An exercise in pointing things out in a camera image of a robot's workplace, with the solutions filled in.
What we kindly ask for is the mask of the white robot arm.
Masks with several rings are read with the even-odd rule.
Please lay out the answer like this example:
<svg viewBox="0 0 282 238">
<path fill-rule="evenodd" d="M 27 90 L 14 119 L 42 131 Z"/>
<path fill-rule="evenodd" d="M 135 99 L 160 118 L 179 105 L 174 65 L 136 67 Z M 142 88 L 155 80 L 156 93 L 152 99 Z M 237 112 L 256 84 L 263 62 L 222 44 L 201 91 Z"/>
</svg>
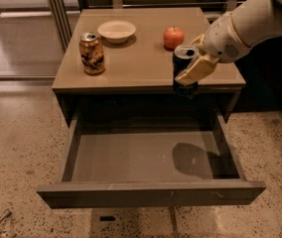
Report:
<svg viewBox="0 0 282 238">
<path fill-rule="evenodd" d="M 282 36 L 282 0 L 246 0 L 215 20 L 193 40 L 198 50 L 175 80 L 190 85 L 209 76 L 219 63 L 231 63 L 266 40 Z"/>
</svg>

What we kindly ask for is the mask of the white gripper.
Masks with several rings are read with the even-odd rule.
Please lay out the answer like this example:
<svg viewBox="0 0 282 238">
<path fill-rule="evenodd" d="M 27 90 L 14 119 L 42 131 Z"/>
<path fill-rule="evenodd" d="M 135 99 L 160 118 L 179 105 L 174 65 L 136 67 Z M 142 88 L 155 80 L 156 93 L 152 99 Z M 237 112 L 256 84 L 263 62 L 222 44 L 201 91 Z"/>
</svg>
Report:
<svg viewBox="0 0 282 238">
<path fill-rule="evenodd" d="M 246 45 L 236 32 L 233 18 L 225 13 L 215 20 L 205 34 L 191 41 L 200 54 L 195 61 L 175 76 L 182 85 L 190 85 L 204 79 L 214 72 L 218 62 L 231 63 L 246 56 L 251 47 Z"/>
</svg>

